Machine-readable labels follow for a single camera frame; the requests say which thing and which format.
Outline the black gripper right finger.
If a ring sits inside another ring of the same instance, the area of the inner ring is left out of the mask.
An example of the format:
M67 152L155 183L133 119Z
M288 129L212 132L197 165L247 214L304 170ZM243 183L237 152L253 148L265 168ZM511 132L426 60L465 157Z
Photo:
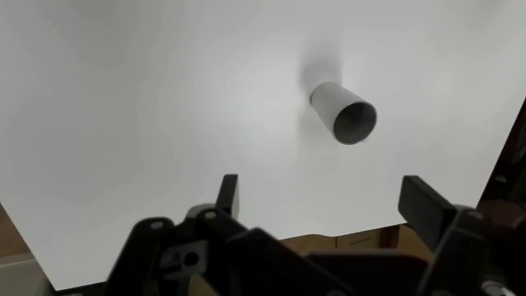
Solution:
M526 219L516 206L457 206L404 176L398 211L434 254L419 296L526 296Z

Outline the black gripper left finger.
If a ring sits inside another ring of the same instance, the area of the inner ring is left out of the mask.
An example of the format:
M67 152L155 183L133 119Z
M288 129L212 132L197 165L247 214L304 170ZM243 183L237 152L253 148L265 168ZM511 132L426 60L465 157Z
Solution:
M219 296L352 296L352 288L261 229L237 221L238 176L225 175L214 204L182 222L136 222L104 296L187 296L201 277Z

